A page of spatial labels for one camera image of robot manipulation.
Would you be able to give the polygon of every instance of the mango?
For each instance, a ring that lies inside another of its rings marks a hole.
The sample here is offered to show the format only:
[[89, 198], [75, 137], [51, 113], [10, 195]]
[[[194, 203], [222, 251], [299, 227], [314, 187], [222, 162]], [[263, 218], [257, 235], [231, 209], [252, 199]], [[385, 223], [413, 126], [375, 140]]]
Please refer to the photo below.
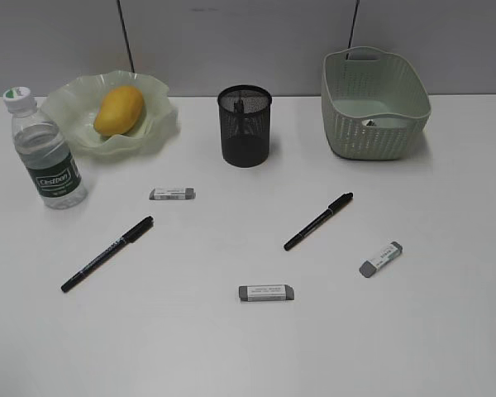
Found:
[[138, 88], [130, 85], [115, 88], [103, 99], [93, 127], [103, 136], [129, 132], [140, 118], [144, 104]]

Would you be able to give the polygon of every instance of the bottle label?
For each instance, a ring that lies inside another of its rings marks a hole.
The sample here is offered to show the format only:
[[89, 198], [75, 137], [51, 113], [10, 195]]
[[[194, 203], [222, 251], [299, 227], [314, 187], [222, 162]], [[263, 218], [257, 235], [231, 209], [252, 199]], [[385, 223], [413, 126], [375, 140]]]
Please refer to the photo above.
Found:
[[44, 197], [62, 197], [79, 186], [81, 175], [70, 152], [59, 164], [43, 170], [28, 168], [39, 194]]

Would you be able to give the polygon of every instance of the object inside pen holder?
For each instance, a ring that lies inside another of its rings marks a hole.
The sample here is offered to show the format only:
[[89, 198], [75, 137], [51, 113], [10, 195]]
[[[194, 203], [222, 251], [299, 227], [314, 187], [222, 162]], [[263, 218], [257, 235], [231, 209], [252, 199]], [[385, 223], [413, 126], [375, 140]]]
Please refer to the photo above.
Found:
[[241, 91], [239, 91], [239, 98], [233, 103], [233, 112], [237, 115], [237, 129], [239, 135], [244, 135], [245, 133], [245, 103], [241, 98]]

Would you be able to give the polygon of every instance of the gray eraser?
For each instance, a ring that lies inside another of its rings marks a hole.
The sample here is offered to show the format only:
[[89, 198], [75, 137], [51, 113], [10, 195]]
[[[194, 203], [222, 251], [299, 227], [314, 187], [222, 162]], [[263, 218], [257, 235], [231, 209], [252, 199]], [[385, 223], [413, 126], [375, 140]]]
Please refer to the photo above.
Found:
[[290, 285], [242, 285], [239, 299], [243, 302], [269, 300], [294, 300], [294, 290]]
[[365, 261], [360, 267], [360, 273], [365, 278], [370, 278], [382, 266], [386, 265], [397, 256], [403, 253], [403, 246], [397, 242], [391, 242], [382, 251], [378, 252], [375, 256]]

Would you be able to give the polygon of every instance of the black marker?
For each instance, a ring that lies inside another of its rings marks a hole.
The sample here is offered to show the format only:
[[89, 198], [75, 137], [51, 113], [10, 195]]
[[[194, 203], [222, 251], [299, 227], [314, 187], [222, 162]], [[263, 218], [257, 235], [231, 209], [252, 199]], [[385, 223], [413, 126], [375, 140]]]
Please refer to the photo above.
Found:
[[123, 236], [115, 240], [109, 248], [103, 251], [101, 254], [96, 256], [93, 261], [88, 263], [83, 269], [77, 272], [74, 277], [66, 281], [62, 287], [63, 292], [70, 291], [75, 285], [79, 284], [81, 281], [86, 279], [86, 277], [96, 270], [100, 265], [106, 262], [109, 258], [114, 256], [117, 252], [119, 252], [124, 246], [126, 246], [129, 242], [135, 242], [138, 238], [140, 238], [143, 233], [148, 231], [153, 224], [152, 217], [147, 217], [137, 225], [135, 225], [131, 230], [125, 233]]
[[346, 193], [337, 198], [333, 203], [329, 205], [329, 209], [326, 209], [322, 215], [310, 222], [301, 232], [296, 236], [292, 237], [289, 242], [284, 245], [285, 251], [290, 251], [294, 246], [296, 246], [302, 239], [304, 239], [310, 232], [324, 223], [332, 215], [340, 211], [347, 203], [353, 199], [353, 193]]

